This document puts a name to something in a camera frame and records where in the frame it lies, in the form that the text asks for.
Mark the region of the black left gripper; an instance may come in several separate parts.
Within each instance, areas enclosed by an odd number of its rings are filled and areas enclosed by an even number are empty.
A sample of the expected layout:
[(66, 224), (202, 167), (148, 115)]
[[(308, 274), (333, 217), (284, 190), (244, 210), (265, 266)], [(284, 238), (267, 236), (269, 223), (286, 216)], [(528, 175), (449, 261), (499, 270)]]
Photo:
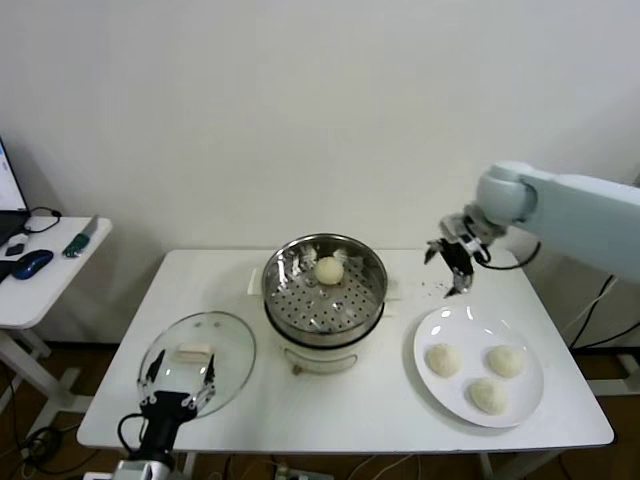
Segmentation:
[(215, 355), (212, 354), (204, 371), (203, 384), (192, 397), (189, 393), (173, 391), (156, 391), (154, 394), (154, 382), (164, 355), (165, 350), (161, 350), (141, 370), (137, 380), (141, 414), (148, 422), (140, 445), (142, 450), (171, 451), (181, 425), (194, 420), (196, 409), (203, 409), (216, 392)]

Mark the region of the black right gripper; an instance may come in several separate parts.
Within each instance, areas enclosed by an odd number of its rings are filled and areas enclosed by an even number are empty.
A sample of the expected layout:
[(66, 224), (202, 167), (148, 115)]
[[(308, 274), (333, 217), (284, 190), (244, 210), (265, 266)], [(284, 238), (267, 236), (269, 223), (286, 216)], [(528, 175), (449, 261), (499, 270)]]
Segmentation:
[(424, 263), (428, 264), (437, 254), (441, 254), (453, 273), (452, 285), (445, 294), (445, 298), (468, 293), (474, 280), (474, 269), (469, 253), (459, 243), (451, 243), (446, 239), (428, 241)]

